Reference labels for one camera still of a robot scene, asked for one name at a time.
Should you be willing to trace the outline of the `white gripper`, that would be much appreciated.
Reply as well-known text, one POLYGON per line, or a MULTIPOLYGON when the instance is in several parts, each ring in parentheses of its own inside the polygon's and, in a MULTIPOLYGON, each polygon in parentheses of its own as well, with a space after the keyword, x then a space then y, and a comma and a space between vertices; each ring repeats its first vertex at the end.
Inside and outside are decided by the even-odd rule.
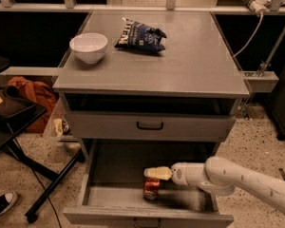
POLYGON ((143 174, 148 178, 169 180, 177 185, 198 185, 207 180, 203 163, 177 162, 171 166, 146 168, 143 174))

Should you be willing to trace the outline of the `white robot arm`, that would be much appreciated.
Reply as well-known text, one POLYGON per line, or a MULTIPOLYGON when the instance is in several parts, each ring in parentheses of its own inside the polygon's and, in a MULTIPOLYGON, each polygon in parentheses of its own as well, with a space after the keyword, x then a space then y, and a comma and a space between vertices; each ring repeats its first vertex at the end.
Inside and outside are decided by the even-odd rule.
POLYGON ((177 162, 171 167, 146 168, 147 178, 171 179, 177 185, 196 186, 218 196, 230 196, 240 188, 285 215, 285 180, 253 171, 222 157, 205 163, 177 162))

